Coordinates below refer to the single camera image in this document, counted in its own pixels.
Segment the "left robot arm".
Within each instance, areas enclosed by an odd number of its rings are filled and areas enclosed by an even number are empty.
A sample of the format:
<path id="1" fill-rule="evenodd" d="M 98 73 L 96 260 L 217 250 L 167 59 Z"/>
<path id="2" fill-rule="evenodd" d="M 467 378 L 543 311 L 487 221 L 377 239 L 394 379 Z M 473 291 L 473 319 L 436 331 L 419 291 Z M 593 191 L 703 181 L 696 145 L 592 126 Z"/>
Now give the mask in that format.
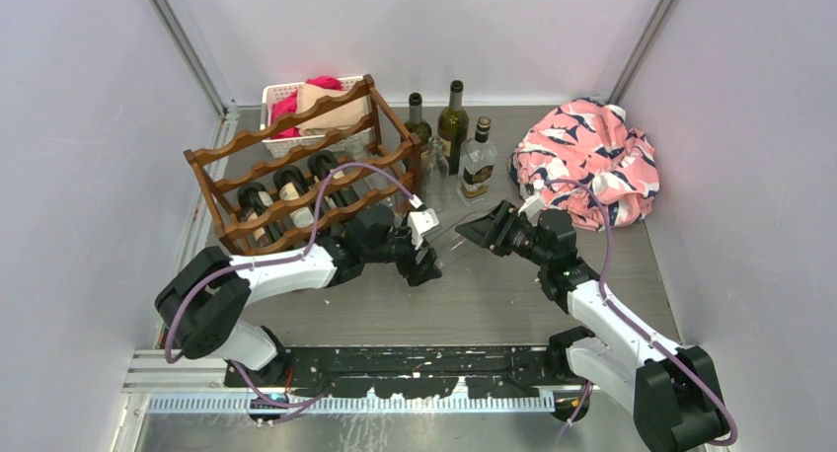
<path id="1" fill-rule="evenodd" d="M 309 251 L 239 257 L 208 247 L 157 295 L 154 307 L 185 358 L 221 358 L 273 386 L 288 370 L 285 349 L 268 328 L 242 320 L 246 307 L 292 291 L 344 284 L 369 264 L 394 264 L 408 285 L 422 285 L 441 275 L 426 242 L 439 227 L 431 208 L 421 206 L 397 223 L 389 208 L 374 203 Z"/>

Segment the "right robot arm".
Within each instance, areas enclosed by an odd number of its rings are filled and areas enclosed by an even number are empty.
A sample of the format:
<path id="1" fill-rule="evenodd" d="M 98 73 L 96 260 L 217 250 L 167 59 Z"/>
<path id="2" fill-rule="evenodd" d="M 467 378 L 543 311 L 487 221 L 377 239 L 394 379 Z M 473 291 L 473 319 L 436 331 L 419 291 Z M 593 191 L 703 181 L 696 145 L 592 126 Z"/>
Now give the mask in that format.
<path id="1" fill-rule="evenodd" d="M 610 290 L 603 272 L 579 255 L 570 216 L 544 210 L 531 221 L 503 201 L 460 222 L 457 235 L 504 257 L 516 254 L 539 268 L 542 292 L 580 327 L 549 340 L 548 369 L 560 383 L 578 377 L 598 386 L 631 413 L 651 451 L 687 451 L 733 427 L 711 357 L 655 332 Z"/>

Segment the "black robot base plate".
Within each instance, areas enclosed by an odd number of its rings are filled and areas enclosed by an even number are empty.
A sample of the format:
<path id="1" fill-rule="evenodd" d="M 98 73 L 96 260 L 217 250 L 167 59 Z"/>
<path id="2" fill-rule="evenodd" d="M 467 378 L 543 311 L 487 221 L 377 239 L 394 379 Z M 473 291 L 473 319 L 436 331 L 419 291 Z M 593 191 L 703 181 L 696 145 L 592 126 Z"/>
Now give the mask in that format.
<path id="1" fill-rule="evenodd" d="M 470 399 L 525 398 L 582 383 L 538 345 L 293 347 L 265 369 L 245 372 L 263 392 L 306 398 L 442 399 L 458 385 Z"/>

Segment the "dark bottle brown label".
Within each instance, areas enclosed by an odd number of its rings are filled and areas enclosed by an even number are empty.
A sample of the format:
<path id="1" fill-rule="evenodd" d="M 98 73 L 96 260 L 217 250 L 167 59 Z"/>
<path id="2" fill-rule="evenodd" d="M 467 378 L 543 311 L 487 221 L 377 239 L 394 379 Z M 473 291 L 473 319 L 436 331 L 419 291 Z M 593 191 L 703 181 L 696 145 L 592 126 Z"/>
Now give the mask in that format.
<path id="1" fill-rule="evenodd" d="M 247 221 L 252 221 L 263 215 L 273 204 L 273 199 L 266 187 L 258 182 L 241 186 L 237 191 L 238 202 Z M 277 242 L 283 233 L 275 223 L 268 223 L 252 232 L 252 237 L 258 247 L 267 247 Z"/>

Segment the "dark bottle white label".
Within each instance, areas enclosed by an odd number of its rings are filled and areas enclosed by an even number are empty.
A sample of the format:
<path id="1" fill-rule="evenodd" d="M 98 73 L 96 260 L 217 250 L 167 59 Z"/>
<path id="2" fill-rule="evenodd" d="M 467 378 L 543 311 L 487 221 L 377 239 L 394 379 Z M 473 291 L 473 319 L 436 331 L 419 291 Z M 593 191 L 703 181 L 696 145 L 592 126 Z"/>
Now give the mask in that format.
<path id="1" fill-rule="evenodd" d="M 336 171 L 336 167 L 340 164 L 341 163 L 338 158 L 330 150 L 315 152 L 307 160 L 307 167 L 316 182 L 322 181 L 330 173 L 334 173 L 331 178 L 331 186 L 337 181 L 337 179 L 345 176 L 344 170 Z M 350 186 L 337 189 L 330 195 L 325 195 L 323 201 L 321 202 L 321 206 L 324 206 L 323 215 L 334 208 L 347 207 L 358 202 L 364 198 L 369 191 L 370 186 L 363 179 L 360 179 Z"/>

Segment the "dark bottle cream label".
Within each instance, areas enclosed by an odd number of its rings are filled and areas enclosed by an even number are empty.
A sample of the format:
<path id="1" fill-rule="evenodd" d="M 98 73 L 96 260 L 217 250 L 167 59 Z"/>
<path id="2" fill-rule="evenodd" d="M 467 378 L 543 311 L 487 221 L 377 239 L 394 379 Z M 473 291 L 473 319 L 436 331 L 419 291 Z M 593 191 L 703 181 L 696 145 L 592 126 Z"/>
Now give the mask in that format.
<path id="1" fill-rule="evenodd" d="M 272 181 L 278 190 L 279 198 L 283 201 L 294 201 L 308 193 L 311 188 L 301 170 L 293 165 L 277 170 L 272 176 Z M 317 211 L 314 209 L 315 204 L 312 203 L 307 207 L 292 210 L 288 215 L 289 220 L 296 228 L 309 227 L 314 223 L 316 215 L 322 217 L 324 213 L 324 206 Z"/>

